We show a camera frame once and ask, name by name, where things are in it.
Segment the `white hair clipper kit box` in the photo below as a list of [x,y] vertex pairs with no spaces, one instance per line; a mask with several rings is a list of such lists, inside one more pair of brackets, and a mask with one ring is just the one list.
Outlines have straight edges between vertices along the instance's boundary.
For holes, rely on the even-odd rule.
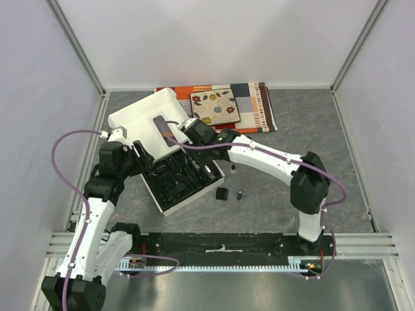
[[224,183],[224,173],[216,162],[207,164],[214,171],[216,180],[204,181],[195,170],[192,159],[163,136],[169,133],[178,142],[186,142],[186,136],[174,128],[174,123],[186,121],[187,118],[171,88],[157,91],[108,117],[111,130],[124,127],[127,139],[131,143],[140,140],[145,150],[154,157],[153,167],[142,172],[141,177],[164,216]]

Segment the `black comb guard attachment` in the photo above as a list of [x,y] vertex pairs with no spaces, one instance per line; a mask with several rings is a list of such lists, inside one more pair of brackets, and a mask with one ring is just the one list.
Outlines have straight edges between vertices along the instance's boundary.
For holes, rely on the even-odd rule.
[[228,197],[229,197],[229,190],[227,188],[217,187],[216,193],[215,193],[216,200],[226,201],[228,200]]

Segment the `small black cylinder battery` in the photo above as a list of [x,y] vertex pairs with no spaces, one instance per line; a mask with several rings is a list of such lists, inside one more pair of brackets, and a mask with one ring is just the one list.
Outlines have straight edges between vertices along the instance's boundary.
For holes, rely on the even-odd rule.
[[243,197],[243,194],[244,194],[243,190],[238,190],[237,191],[237,200],[241,200],[242,197]]

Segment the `silver black hair clipper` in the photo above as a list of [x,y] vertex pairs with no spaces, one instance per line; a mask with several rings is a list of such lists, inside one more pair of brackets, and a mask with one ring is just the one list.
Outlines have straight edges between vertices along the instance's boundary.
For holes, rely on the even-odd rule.
[[192,160],[192,164],[204,181],[216,180],[214,171],[212,171],[208,165],[201,165],[195,159]]

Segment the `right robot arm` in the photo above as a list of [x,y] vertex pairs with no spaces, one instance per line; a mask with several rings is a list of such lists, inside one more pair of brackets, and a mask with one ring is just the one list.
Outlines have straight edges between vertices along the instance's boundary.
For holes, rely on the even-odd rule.
[[284,182],[290,187],[290,202],[299,212],[297,247],[304,255],[320,248],[324,229],[322,207],[326,202],[330,180],[318,155],[308,152],[301,156],[259,144],[239,132],[226,128],[216,132],[199,119],[189,119],[178,126],[191,143],[187,150],[201,164],[224,160],[242,164]]

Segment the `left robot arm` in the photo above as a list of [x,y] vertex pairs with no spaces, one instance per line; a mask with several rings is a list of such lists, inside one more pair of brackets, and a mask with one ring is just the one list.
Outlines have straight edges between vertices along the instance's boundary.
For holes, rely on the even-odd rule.
[[154,158],[140,141],[126,146],[119,141],[103,143],[99,163],[93,167],[81,196],[83,206],[65,259],[41,290],[53,310],[101,310],[108,281],[120,260],[142,248],[139,226],[118,223],[107,242],[104,230],[125,189],[125,180],[151,168]]

